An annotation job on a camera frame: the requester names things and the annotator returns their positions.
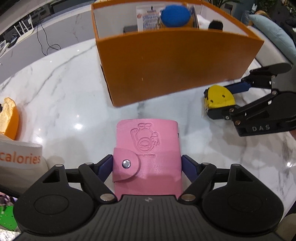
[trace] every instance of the white marble table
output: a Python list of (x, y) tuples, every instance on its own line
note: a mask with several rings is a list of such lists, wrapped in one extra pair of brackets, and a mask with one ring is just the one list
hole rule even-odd
[[(258, 66), (254, 61), (250, 69)], [(21, 111), (19, 139), (41, 143), (50, 166), (76, 168), (112, 154), (122, 119), (171, 119), (179, 123), (182, 154), (218, 168), (240, 163), (280, 197), (286, 213), (296, 199), (296, 141), (290, 133), (239, 137), (231, 121), (204, 116), (205, 88), (115, 108), (92, 39), (22, 69), (2, 83), (0, 96), (15, 100)], [(251, 89), (236, 100), (244, 105), (265, 93)]]

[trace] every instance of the metal rivet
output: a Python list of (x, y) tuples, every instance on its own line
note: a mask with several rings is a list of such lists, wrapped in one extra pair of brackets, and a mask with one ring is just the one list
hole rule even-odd
[(122, 162), (122, 167), (128, 169), (131, 166), (130, 160), (126, 159)]
[(111, 193), (105, 193), (100, 196), (100, 199), (102, 199), (105, 202), (112, 201), (114, 198), (115, 196)]
[(183, 194), (181, 196), (181, 199), (186, 201), (186, 202), (191, 202), (195, 199), (196, 197), (193, 194), (187, 193), (187, 194)]

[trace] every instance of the blue sponge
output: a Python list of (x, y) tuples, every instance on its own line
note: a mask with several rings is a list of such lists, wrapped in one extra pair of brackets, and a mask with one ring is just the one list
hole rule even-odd
[(182, 5), (168, 5), (161, 11), (161, 21), (168, 28), (182, 27), (188, 23), (190, 11)]

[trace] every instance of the green mat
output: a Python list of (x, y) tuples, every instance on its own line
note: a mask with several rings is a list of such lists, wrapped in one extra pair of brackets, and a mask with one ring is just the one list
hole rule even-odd
[(13, 206), (0, 206), (0, 225), (10, 231), (14, 231), (17, 227), (12, 211)]

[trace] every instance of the cardboard box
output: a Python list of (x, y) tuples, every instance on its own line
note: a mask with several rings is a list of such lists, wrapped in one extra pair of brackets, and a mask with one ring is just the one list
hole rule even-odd
[(223, 32), (164, 28), (123, 33), (125, 26), (137, 24), (137, 5), (159, 3), (175, 2), (111, 0), (92, 5), (96, 44), (114, 106), (238, 79), (263, 45), (243, 23), (201, 0), (187, 3), (204, 18), (221, 20)]

